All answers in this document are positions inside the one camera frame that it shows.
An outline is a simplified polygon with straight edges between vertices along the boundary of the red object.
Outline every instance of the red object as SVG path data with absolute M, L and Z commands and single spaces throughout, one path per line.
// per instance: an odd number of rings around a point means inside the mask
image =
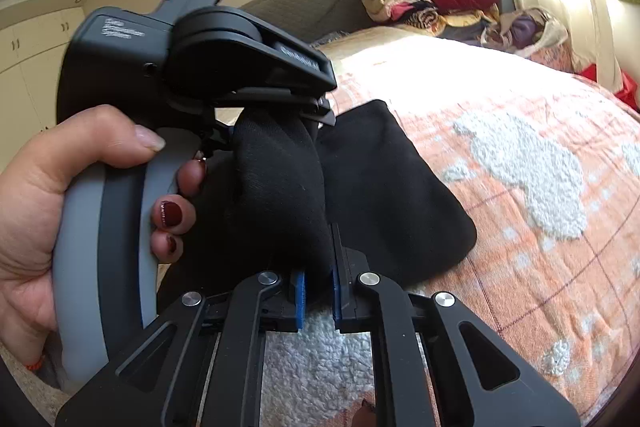
M 404 12 L 406 12 L 407 10 L 410 10 L 412 8 L 410 3 L 407 2 L 400 2 L 398 4 L 394 4 L 391 7 L 391 20 L 393 21 L 397 21 Z
M 39 368 L 42 367 L 42 363 L 44 362 L 44 355 L 40 357 L 40 360 L 38 360 L 36 363 L 31 363 L 28 365 L 25 365 L 24 367 L 26 367 L 29 371 L 37 371 L 39 370 Z
M 589 66 L 580 73 L 580 76 L 588 78 L 591 82 L 597 82 L 598 72 L 596 70 L 596 65 L 592 64 Z M 636 103 L 636 90 L 638 90 L 638 84 L 636 84 L 636 81 L 632 79 L 626 71 L 622 71 L 622 89 L 616 93 L 616 98 L 621 102 L 626 103 L 630 108 L 638 110 L 638 104 Z
M 440 13 L 446 14 L 455 10 L 487 10 L 498 0 L 431 0 Z

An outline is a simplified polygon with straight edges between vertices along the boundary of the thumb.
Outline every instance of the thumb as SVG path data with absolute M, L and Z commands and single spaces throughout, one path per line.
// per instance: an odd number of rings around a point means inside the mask
M 158 134 L 134 124 L 115 107 L 100 105 L 34 136 L 10 167 L 34 176 L 32 181 L 41 188 L 62 194 L 93 163 L 133 167 L 148 162 L 163 147 Z

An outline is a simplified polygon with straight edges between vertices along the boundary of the gray handle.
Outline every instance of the gray handle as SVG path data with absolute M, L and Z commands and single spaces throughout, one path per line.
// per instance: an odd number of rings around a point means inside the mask
M 177 192 L 175 173 L 200 143 L 184 129 L 157 132 L 166 146 L 148 165 L 94 164 L 66 192 L 52 274 L 62 363 L 76 383 L 88 381 L 156 318 L 151 209 L 160 196 Z

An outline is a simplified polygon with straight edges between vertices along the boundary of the black clamp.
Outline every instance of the black clamp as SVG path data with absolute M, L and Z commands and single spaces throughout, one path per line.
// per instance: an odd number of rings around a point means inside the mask
M 407 293 L 335 251 L 334 321 L 370 331 L 377 425 L 578 427 L 574 407 L 455 296 Z M 267 331 L 297 332 L 304 274 L 261 272 L 231 293 L 185 293 L 62 408 L 57 426 L 257 427 Z

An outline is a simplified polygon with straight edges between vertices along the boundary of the white fuzzy pattern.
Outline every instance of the white fuzzy pattern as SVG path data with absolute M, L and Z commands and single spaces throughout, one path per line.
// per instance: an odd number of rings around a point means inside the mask
M 442 179 L 445 183 L 458 182 L 460 180 L 470 180 L 475 178 L 476 174 L 469 170 L 466 162 L 460 158 L 455 163 L 447 167 L 442 173 Z
M 369 334 L 341 335 L 330 311 L 316 312 L 301 333 L 268 333 L 260 425 L 318 425 L 373 388 Z
M 506 112 L 470 112 L 454 128 L 473 137 L 474 158 L 494 178 L 523 188 L 527 210 L 544 232 L 575 238 L 586 228 L 580 201 L 582 167 L 569 149 L 540 136 L 524 118 Z
M 633 173 L 640 176 L 640 144 L 624 143 L 622 144 L 622 153 Z
M 546 375 L 560 377 L 571 363 L 571 346 L 565 339 L 561 339 L 551 346 L 542 357 L 541 369 Z
M 631 261 L 631 270 L 633 270 L 634 277 L 640 279 L 640 257 L 634 257 Z

